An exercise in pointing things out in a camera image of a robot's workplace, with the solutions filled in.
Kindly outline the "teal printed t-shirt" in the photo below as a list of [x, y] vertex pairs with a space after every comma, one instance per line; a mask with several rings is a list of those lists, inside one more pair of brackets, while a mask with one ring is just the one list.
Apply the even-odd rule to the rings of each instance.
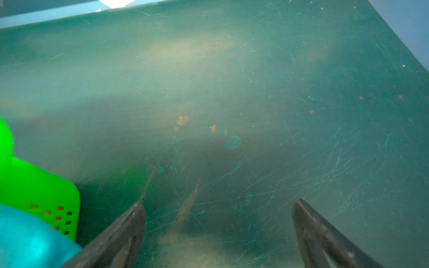
[[36, 216], [1, 205], [2, 268], [59, 268], [81, 250]]

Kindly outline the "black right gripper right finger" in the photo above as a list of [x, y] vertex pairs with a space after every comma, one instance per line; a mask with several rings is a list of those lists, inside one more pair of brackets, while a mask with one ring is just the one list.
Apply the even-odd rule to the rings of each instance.
[[338, 268], [382, 268], [306, 201], [292, 208], [293, 225], [306, 268], [328, 268], [328, 256]]

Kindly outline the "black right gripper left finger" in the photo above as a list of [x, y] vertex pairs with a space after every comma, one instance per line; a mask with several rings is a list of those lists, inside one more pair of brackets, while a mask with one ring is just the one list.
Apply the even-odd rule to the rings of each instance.
[[124, 246], [129, 245], [128, 251], [121, 255], [122, 265], [124, 268], [133, 268], [140, 252], [145, 226], [146, 212], [143, 201], [139, 200], [62, 267], [112, 268], [114, 258]]

